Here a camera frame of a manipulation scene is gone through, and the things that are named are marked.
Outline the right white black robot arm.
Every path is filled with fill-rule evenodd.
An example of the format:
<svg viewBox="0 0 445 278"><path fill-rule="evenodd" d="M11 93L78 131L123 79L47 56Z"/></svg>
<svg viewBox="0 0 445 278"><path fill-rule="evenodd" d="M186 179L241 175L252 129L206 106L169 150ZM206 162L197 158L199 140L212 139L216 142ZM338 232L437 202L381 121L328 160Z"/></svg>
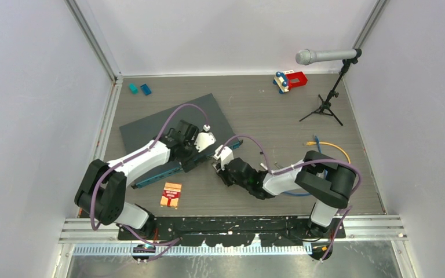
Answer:
<svg viewBox="0 0 445 278"><path fill-rule="evenodd" d="M316 151L280 170L256 170L231 149L224 147L214 155L213 167L227 186L238 185L257 199L270 199L287 191L303 189L316 198L308 232L323 237L331 229L333 217L348 207L351 195L362 182L360 171L353 165Z"/></svg>

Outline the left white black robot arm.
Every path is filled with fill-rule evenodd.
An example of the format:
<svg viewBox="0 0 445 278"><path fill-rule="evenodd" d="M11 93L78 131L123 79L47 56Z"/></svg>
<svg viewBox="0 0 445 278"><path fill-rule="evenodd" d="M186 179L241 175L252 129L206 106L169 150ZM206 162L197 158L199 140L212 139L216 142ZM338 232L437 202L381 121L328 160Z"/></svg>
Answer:
<svg viewBox="0 0 445 278"><path fill-rule="evenodd" d="M90 215L93 229L98 224L127 225L141 240L154 234L152 214L144 208L127 203L126 188L156 167L179 163L191 171L208 147L216 142L208 125L200 130L184 120L149 141L147 145L119 159L92 161L74 197L74 203Z"/></svg>

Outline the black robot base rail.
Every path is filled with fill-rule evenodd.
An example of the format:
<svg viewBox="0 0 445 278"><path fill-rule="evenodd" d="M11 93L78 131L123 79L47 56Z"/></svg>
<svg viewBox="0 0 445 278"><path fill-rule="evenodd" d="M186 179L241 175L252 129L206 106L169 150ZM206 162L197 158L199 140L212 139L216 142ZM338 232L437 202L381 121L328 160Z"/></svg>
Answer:
<svg viewBox="0 0 445 278"><path fill-rule="evenodd" d="M298 246L303 242L329 242L332 236L345 238L339 218L334 218L321 236L311 233L307 216L239 216L239 217L154 217L140 229L127 230L120 224L118 239L175 241L178 246L262 247Z"/></svg>

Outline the dark network switch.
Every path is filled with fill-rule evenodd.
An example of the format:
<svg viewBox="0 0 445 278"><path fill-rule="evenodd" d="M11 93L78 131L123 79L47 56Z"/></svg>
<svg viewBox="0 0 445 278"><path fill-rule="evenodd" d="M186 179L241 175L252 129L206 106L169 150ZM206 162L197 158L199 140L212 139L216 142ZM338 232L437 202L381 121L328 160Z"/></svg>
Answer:
<svg viewBox="0 0 445 278"><path fill-rule="evenodd" d="M214 154L215 149L225 143L227 139L234 136L235 132L212 94L195 98L191 100L190 103L199 106L208 115L210 131L216 138L216 143L204 151L204 154L210 157ZM175 109L176 107L171 107L121 126L120 132L126 152L134 152L155 139L161 127ZM202 129L202 126L205 124L203 113L196 108L186 107L179 110L179 112L173 116L164 132L167 133L169 129L177 127L180 120L198 126L200 129ZM132 183L132 188L142 188L183 171L178 162L169 162L150 170L136 179L135 182Z"/></svg>

